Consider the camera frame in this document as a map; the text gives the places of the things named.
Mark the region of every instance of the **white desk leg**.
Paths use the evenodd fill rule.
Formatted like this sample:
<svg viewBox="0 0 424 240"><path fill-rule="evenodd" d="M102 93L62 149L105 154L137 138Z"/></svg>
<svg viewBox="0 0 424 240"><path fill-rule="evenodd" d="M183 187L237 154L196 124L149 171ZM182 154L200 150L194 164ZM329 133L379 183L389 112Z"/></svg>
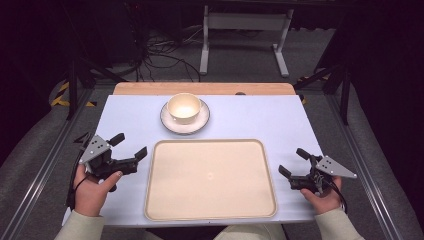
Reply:
<svg viewBox="0 0 424 240"><path fill-rule="evenodd" d="M203 17L203 48L202 57L200 59L200 70L201 75L208 73L208 59L209 59L209 42L208 42L208 31L209 31L209 10L208 6L205 6L205 13Z"/></svg>
<svg viewBox="0 0 424 240"><path fill-rule="evenodd" d="M293 10L288 10L286 14L286 19L283 24L283 28L281 30L280 42L278 43L278 45L273 44L275 58L277 59L281 76L284 78L289 77L289 71L287 70L286 62L284 61L284 57L281 51L283 49L284 41L286 40L287 32L289 31L292 16L293 16Z"/></svg>

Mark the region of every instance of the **white tabletop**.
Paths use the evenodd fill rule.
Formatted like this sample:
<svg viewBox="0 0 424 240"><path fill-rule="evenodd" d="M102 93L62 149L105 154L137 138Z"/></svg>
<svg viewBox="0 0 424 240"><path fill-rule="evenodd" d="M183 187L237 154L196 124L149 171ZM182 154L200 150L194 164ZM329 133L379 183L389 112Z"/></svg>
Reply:
<svg viewBox="0 0 424 240"><path fill-rule="evenodd" d="M125 140L112 148L113 159L132 158L147 146L148 155L138 172L118 182L109 193L101 215L106 225L123 227L165 227L192 225L229 225L259 222L299 222L313 220L314 210L287 179L278 172L281 164L293 175L306 175L309 161L296 154L303 148L322 155L305 110L298 96L200 95L210 109L207 125L195 134L181 136L166 129L160 111L170 96L111 95L103 110L96 134L108 140L118 133ZM151 221L144 215L151 153L155 144L166 139L258 139L264 144L277 198L277 213L262 219L225 219L196 221Z"/></svg>

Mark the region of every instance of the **white metal stand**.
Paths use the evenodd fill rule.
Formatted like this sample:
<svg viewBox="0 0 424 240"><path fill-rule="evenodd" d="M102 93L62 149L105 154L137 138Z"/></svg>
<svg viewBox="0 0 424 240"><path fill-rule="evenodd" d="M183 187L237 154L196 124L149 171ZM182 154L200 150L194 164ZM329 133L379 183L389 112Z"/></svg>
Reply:
<svg viewBox="0 0 424 240"><path fill-rule="evenodd" d="M278 44L273 44L274 54L282 77L288 77L286 63L283 58L282 49L290 27L293 10L287 14L238 14L238 13L209 13L205 6L203 18L203 48L200 60L200 74L208 72L209 59L209 29L242 29L242 30L268 30L281 31Z"/></svg>

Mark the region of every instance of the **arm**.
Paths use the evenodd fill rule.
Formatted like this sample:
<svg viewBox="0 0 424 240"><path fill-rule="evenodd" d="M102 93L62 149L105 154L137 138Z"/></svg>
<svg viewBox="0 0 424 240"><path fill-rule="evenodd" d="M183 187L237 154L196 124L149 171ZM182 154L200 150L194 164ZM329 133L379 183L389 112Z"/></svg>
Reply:
<svg viewBox="0 0 424 240"><path fill-rule="evenodd" d="M334 177L334 183L341 189L341 177ZM302 189L300 192L315 208L318 227L322 239L363 239L350 222L347 215L340 208L341 202L339 195L332 189L328 189L321 196L316 196L308 189Z"/></svg>
<svg viewBox="0 0 424 240"><path fill-rule="evenodd" d="M99 179L86 173L84 165L79 165L74 180L75 209L55 239L100 239L104 226L100 209L121 176L122 172L116 172L99 184Z"/></svg>

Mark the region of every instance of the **white bowl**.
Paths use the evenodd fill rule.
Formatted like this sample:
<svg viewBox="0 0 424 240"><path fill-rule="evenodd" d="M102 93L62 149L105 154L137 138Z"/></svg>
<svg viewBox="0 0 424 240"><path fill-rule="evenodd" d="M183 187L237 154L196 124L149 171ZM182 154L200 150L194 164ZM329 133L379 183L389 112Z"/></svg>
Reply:
<svg viewBox="0 0 424 240"><path fill-rule="evenodd" d="M178 124L190 124L199 115L202 103L191 93L179 93L169 99L166 108Z"/></svg>

